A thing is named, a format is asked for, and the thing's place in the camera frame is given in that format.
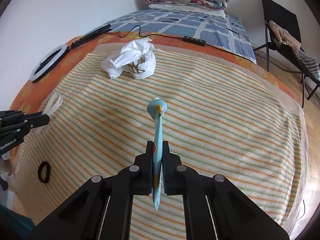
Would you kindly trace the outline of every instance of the white pillow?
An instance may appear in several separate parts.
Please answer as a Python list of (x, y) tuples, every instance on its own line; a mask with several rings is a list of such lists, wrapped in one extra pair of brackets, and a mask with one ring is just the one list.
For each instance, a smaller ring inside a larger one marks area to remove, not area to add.
[(149, 4), (149, 8), (157, 9), (157, 10), (168, 10), (168, 11), (174, 11), (174, 10), (190, 11), (190, 12), (196, 12), (196, 13), (209, 14), (212, 16), (217, 16), (217, 17), (226, 19), (226, 14), (224, 13), (223, 10), (214, 11), (214, 10), (201, 7), (199, 5), (176, 5), (171, 3), (152, 3), (152, 4)]

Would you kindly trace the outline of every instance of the black chair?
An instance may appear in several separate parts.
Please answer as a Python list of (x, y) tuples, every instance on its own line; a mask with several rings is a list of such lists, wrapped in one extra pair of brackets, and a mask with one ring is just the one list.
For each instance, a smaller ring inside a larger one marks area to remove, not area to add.
[(292, 64), (294, 64), (300, 71), (287, 71), (289, 73), (301, 73), (302, 75), (302, 108), (304, 106), (304, 88), (305, 88), (305, 78), (309, 77), (314, 83), (316, 83), (316, 87), (314, 90), (309, 93), (308, 89), (307, 92), (309, 96), (307, 100), (313, 98), (312, 96), (320, 86), (320, 81), (317, 80), (309, 71), (308, 69), (303, 66), (300, 61), (298, 60), (296, 54), (293, 52), (292, 48), (286, 44), (279, 44), (277, 42), (277, 38), (272, 32), (269, 21), (274, 21), (280, 27), (286, 29), (297, 41), (301, 43), (301, 36), (300, 36), (300, 28), (297, 20), (297, 16), (292, 12), (288, 11), (286, 8), (282, 7), (281, 5), (277, 4), (273, 0), (262, 0), (263, 12), (264, 12), (264, 19), (265, 19), (265, 38), (266, 44), (261, 45), (255, 48), (253, 51), (257, 51), (259, 49), (266, 48), (267, 50), (267, 71), (270, 72), (270, 59), (269, 59), (269, 49), (278, 51), (283, 57), (289, 60)]

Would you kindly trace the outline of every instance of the striped cloth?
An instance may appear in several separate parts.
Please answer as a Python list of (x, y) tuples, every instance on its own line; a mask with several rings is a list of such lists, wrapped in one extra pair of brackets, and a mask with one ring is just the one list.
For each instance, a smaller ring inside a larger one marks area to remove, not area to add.
[(316, 60), (309, 55), (307, 55), (303, 50), (299, 49), (299, 60), (300, 63), (305, 66), (307, 70), (313, 75), (317, 80), (320, 81), (320, 71), (319, 66), (316, 62)]
[[(182, 163), (200, 174), (224, 174), (276, 222), (284, 225), (300, 182), (301, 120), (251, 76), (197, 57), (156, 50), (154, 75), (111, 80), (100, 67), (108, 54), (87, 56), (60, 82), (61, 107), (40, 135), (20, 147), (14, 185), (37, 224), (95, 174), (111, 176), (133, 164), (153, 140), (146, 111), (165, 100), (163, 138)], [(51, 164), (48, 184), (37, 178)], [(131, 239), (185, 239), (181, 196), (162, 193), (133, 202)]]

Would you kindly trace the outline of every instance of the blue checkered bedsheet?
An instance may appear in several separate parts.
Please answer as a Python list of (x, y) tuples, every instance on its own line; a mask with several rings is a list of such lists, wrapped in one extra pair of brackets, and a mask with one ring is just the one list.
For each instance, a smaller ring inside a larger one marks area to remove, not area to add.
[(142, 32), (205, 40), (207, 44), (219, 46), (256, 63), (250, 38), (236, 17), (227, 16), (225, 20), (202, 13), (148, 9), (127, 14), (108, 24), (111, 24), (113, 31), (129, 31), (140, 25)]

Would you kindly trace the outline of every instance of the white plastic bag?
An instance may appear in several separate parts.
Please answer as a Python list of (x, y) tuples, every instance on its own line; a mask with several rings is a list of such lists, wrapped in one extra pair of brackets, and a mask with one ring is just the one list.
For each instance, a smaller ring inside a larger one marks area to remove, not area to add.
[(121, 50), (114, 51), (101, 62), (101, 67), (115, 79), (122, 71), (130, 72), (134, 78), (142, 79), (151, 76), (156, 69), (155, 47), (149, 38), (127, 43)]

